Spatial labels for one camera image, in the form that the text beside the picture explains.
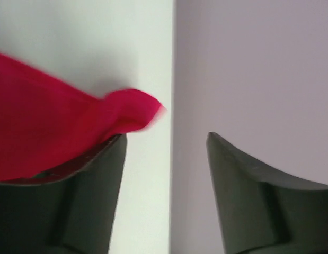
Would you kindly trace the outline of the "red t shirt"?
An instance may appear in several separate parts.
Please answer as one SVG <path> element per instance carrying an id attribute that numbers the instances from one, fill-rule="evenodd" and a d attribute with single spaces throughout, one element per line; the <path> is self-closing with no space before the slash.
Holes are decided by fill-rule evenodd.
<path id="1" fill-rule="evenodd" d="M 163 109 L 134 88 L 93 97 L 0 53 L 0 182 L 55 168 Z"/>

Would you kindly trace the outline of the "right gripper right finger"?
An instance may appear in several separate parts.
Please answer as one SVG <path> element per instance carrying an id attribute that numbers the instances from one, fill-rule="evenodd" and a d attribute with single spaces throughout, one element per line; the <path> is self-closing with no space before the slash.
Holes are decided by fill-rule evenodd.
<path id="1" fill-rule="evenodd" d="M 207 154 L 226 253 L 328 253 L 328 185 L 275 169 L 214 132 Z"/>

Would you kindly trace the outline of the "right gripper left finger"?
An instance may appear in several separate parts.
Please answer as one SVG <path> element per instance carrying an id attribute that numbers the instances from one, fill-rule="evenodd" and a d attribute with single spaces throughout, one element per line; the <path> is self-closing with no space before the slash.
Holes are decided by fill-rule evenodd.
<path id="1" fill-rule="evenodd" d="M 36 177 L 0 182 L 0 253 L 108 253 L 126 148 L 116 135 Z"/>

